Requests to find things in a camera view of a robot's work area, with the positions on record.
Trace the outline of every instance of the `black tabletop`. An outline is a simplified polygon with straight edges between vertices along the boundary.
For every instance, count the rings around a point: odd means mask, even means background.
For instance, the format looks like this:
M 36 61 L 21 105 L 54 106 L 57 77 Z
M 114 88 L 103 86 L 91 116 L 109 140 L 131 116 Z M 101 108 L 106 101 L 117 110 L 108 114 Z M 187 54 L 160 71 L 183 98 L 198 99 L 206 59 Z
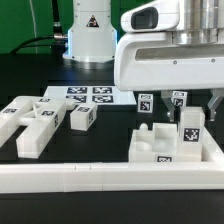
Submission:
M 50 55 L 0 55 L 0 109 L 15 97 L 43 96 L 48 86 L 110 86 L 113 70 L 81 70 Z M 0 149 L 0 164 L 127 162 L 133 129 L 141 123 L 169 123 L 160 93 L 153 114 L 137 113 L 136 106 L 99 106 L 87 132 L 70 129 L 69 114 L 38 159 L 19 159 L 16 138 Z M 188 105 L 201 106 L 209 90 L 188 91 Z M 224 104 L 215 122 L 206 127 L 223 148 Z M 0 195 L 0 223 L 223 223 L 224 190 L 74 192 Z

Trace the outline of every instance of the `green wall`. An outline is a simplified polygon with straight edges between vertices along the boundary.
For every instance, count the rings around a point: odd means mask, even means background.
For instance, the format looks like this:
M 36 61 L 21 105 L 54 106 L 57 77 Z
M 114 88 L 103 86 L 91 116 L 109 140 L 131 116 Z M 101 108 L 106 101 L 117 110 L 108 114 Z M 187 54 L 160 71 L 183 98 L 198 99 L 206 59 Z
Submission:
M 125 11 L 146 2 L 149 0 L 112 0 L 112 24 L 118 30 L 118 36 L 124 34 L 120 28 L 120 16 Z M 58 0 L 58 4 L 63 31 L 67 33 L 73 23 L 73 0 Z M 37 36 L 51 35 L 53 24 L 51 0 L 33 0 L 33 6 Z M 0 53 L 8 53 L 20 43 L 34 38 L 29 0 L 0 0 L 0 33 Z M 35 53 L 35 49 L 29 48 L 20 52 Z M 38 48 L 38 53 L 50 53 L 50 49 Z

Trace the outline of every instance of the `white cube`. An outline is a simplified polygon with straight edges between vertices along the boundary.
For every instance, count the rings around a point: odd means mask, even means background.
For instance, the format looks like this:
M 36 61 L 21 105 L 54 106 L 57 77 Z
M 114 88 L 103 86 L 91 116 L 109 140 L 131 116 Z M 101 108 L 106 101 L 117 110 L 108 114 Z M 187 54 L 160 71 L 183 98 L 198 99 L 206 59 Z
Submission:
M 173 91 L 171 101 L 174 106 L 186 107 L 187 105 L 187 92 Z
M 138 112 L 141 113 L 153 112 L 153 94 L 138 95 Z
M 181 109 L 179 124 L 180 139 L 183 143 L 200 144 L 203 136 L 205 114 L 201 107 Z
M 71 129 L 87 131 L 97 117 L 96 103 L 82 103 L 71 114 Z

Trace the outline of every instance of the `white l-shaped block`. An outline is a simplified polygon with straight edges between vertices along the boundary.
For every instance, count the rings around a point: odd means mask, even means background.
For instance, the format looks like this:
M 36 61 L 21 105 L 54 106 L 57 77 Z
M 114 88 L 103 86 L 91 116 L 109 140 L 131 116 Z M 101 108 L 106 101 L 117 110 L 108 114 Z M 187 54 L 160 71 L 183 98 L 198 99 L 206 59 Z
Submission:
M 19 96 L 0 112 L 0 147 L 20 126 L 28 126 L 17 138 L 18 156 L 38 158 L 60 123 L 66 109 L 73 105 L 66 100 Z

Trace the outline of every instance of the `white plastic base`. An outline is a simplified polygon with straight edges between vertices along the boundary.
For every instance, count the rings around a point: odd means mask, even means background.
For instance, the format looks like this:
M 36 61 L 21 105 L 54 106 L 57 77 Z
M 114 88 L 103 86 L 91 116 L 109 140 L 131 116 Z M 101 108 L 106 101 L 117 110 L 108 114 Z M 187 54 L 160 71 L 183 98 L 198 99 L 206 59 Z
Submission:
M 202 162 L 1 165 L 0 193 L 224 189 L 224 154 L 207 130 Z

